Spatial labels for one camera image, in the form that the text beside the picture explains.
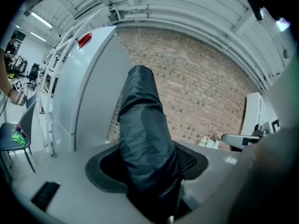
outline shelf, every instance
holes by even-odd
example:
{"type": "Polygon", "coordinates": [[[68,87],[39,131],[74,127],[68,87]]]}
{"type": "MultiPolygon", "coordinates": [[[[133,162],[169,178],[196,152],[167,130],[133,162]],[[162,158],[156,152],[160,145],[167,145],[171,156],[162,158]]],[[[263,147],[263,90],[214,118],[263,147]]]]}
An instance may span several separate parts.
{"type": "Polygon", "coordinates": [[[42,93],[48,94],[49,93],[48,87],[45,86],[45,88],[42,90],[42,93]]]}
{"type": "Polygon", "coordinates": [[[53,76],[54,76],[54,72],[53,72],[53,71],[50,71],[50,70],[48,70],[48,71],[47,71],[47,75],[48,75],[48,76],[51,76],[51,77],[53,77],[53,76]]]}
{"type": "Polygon", "coordinates": [[[257,124],[263,120],[263,98],[258,92],[247,95],[246,112],[241,135],[251,135],[257,124]]]}
{"type": "MultiPolygon", "coordinates": [[[[48,99],[48,94],[41,92],[40,93],[40,101],[41,101],[41,107],[45,110],[46,105],[47,105],[47,99],[48,99]]],[[[50,97],[50,104],[49,104],[49,113],[52,113],[53,111],[53,98],[50,97]]]]}

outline white ceiling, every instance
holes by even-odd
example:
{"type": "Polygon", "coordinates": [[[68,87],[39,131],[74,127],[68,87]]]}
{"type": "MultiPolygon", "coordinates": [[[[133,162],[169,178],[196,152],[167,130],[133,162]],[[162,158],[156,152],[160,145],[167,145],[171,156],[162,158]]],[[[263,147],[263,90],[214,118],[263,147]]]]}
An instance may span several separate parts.
{"type": "MultiPolygon", "coordinates": [[[[29,16],[23,17],[21,30],[38,34],[51,46],[59,40],[58,34],[63,34],[80,20],[74,20],[74,14],[91,1],[44,0],[33,10],[52,24],[53,29],[29,16]]],[[[110,24],[156,26],[190,34],[230,56],[261,90],[268,89],[277,79],[275,76],[288,65],[290,58],[283,57],[284,49],[288,49],[290,54],[295,51],[295,43],[288,29],[280,32],[266,10],[263,10],[264,19],[256,21],[247,0],[107,1],[109,8],[118,7],[120,20],[114,10],[111,16],[95,19],[91,27],[110,24]]],[[[101,3],[87,13],[104,6],[101,3]]]]}

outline white refrigerator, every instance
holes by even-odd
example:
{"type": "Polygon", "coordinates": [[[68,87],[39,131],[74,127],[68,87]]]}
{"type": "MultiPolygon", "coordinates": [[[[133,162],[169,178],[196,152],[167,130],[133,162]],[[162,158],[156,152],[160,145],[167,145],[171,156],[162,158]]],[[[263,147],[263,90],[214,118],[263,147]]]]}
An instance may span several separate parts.
{"type": "Polygon", "coordinates": [[[53,97],[52,138],[57,155],[104,144],[114,109],[132,67],[115,26],[90,31],[72,48],[53,97]]]}

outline brick wall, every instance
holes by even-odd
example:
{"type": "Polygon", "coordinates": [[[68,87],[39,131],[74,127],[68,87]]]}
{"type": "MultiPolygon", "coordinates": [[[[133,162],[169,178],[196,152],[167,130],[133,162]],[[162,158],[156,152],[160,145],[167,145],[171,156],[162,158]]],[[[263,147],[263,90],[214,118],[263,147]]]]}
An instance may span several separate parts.
{"type": "MultiPolygon", "coordinates": [[[[197,145],[204,136],[239,133],[246,94],[256,88],[230,58],[171,30],[119,28],[117,34],[132,63],[152,69],[172,139],[197,145]]],[[[119,136],[119,106],[109,141],[119,136]]]]}

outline white floor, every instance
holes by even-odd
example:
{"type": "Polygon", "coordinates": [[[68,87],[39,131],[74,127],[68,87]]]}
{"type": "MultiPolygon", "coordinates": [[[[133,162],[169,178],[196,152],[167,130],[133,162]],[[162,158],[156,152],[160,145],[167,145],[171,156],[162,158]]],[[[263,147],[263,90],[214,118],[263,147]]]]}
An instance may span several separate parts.
{"type": "MultiPolygon", "coordinates": [[[[28,92],[28,97],[33,95],[33,92],[28,92]]],[[[26,106],[18,106],[14,105],[10,102],[7,103],[7,122],[18,122],[26,111],[26,106]]],[[[0,117],[0,125],[4,123],[4,115],[2,114],[0,117]]],[[[47,153],[47,149],[44,148],[45,138],[43,136],[43,131],[38,122],[38,116],[36,109],[34,110],[33,119],[32,119],[32,127],[31,127],[31,151],[32,155],[30,155],[29,151],[27,153],[29,158],[33,164],[33,167],[37,171],[40,167],[47,164],[48,161],[52,159],[52,157],[47,153]]],[[[5,163],[7,167],[9,167],[10,174],[13,177],[13,187],[17,187],[22,181],[27,178],[30,178],[31,175],[34,175],[23,150],[17,150],[15,152],[9,152],[12,161],[10,161],[7,157],[6,152],[2,152],[4,156],[5,163]]]]}

